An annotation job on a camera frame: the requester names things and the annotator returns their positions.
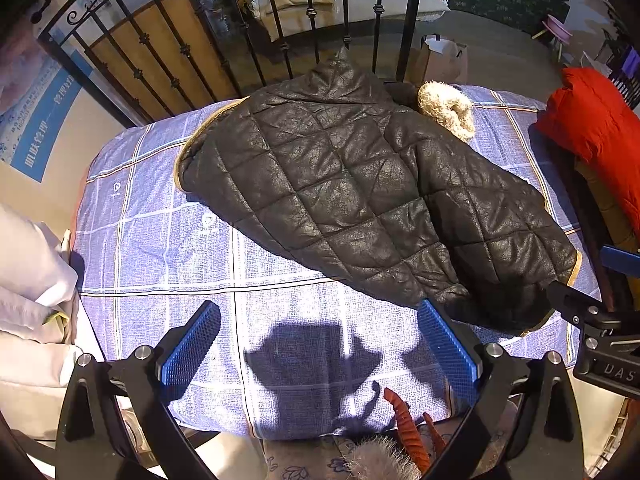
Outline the black quilted shearling jacket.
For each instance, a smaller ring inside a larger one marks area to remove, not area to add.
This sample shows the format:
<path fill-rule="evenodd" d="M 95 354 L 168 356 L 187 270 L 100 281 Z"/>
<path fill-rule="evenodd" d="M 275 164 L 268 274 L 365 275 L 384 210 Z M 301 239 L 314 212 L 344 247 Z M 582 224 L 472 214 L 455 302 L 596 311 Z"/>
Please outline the black quilted shearling jacket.
<path fill-rule="evenodd" d="M 582 265 L 536 188 L 396 102 L 346 50 L 218 110 L 174 175 L 268 252 L 500 333 L 544 324 L 547 287 Z"/>

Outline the pile of white clothes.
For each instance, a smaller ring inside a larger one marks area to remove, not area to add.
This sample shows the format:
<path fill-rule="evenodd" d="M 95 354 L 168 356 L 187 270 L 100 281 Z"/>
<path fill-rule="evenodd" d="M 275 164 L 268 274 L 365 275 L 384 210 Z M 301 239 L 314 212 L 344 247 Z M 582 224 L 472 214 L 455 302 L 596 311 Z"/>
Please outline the pile of white clothes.
<path fill-rule="evenodd" d="M 78 275 L 70 231 L 1 207 L 1 414 L 36 440 L 58 430 L 66 387 L 81 350 L 74 345 Z"/>

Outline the blue plaid bed sheet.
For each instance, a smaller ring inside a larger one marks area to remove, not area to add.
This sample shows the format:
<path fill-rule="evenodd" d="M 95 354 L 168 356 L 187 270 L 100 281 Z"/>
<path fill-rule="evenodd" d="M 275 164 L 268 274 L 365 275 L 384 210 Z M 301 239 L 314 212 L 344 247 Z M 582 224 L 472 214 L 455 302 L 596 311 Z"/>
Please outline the blue plaid bed sheet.
<path fill-rule="evenodd" d="M 221 329 L 171 404 L 183 426 L 273 440 L 381 432 L 394 416 L 385 389 L 414 417 L 461 413 L 413 310 L 271 255 L 176 188 L 175 159 L 210 114 L 125 130 L 89 167 L 72 263 L 104 356 L 157 344 L 210 300 Z"/>

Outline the red puffy garment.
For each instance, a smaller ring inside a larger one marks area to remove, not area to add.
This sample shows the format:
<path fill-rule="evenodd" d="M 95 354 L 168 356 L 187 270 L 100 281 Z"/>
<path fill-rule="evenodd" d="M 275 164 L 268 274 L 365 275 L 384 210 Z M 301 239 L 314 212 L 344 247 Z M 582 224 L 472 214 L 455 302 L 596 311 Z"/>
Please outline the red puffy garment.
<path fill-rule="evenodd" d="M 561 80 L 536 129 L 596 173 L 638 234 L 639 117 L 593 68 L 564 68 Z"/>

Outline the pink small stool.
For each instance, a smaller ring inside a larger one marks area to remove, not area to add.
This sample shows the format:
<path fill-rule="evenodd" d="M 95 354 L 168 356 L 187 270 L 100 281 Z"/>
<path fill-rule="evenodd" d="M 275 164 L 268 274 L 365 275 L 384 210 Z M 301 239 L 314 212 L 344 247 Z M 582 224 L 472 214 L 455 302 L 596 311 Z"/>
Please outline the pink small stool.
<path fill-rule="evenodd" d="M 542 21 L 541 31 L 533 34 L 530 39 L 536 40 L 544 36 L 547 32 L 553 37 L 551 43 L 555 46 L 558 62 L 561 62 L 563 50 L 570 44 L 573 34 L 565 28 L 565 25 L 558 18 L 555 18 L 552 14 L 548 14 Z"/>

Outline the brown paper shopping bag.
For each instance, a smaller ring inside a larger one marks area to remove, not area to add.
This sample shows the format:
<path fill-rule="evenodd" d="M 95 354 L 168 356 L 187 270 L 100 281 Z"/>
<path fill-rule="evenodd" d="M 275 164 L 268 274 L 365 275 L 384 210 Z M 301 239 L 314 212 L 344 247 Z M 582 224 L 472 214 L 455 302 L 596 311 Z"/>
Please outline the brown paper shopping bag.
<path fill-rule="evenodd" d="M 466 44 L 439 34 L 425 35 L 420 40 L 420 47 L 410 51 L 405 82 L 415 86 L 432 80 L 466 84 L 468 75 L 469 51 Z"/>

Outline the black iron bed footboard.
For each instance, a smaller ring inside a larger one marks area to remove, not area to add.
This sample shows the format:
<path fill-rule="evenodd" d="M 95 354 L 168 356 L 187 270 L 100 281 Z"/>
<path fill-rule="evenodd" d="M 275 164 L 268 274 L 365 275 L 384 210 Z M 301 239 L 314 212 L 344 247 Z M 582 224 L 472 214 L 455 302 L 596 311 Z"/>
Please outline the black iron bed footboard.
<path fill-rule="evenodd" d="M 240 23 L 240 42 L 215 32 L 201 0 L 66 0 L 38 42 L 125 128 L 175 117 L 293 78 L 284 38 L 270 44 Z"/>

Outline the blue and white wall poster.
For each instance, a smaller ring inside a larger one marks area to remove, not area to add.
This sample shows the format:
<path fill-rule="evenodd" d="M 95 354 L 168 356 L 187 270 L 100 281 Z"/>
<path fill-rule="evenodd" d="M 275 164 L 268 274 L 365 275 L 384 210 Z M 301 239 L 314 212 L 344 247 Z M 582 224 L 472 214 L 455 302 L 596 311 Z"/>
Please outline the blue and white wall poster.
<path fill-rule="evenodd" d="M 82 85 L 35 42 L 1 61 L 1 161 L 40 182 Z"/>

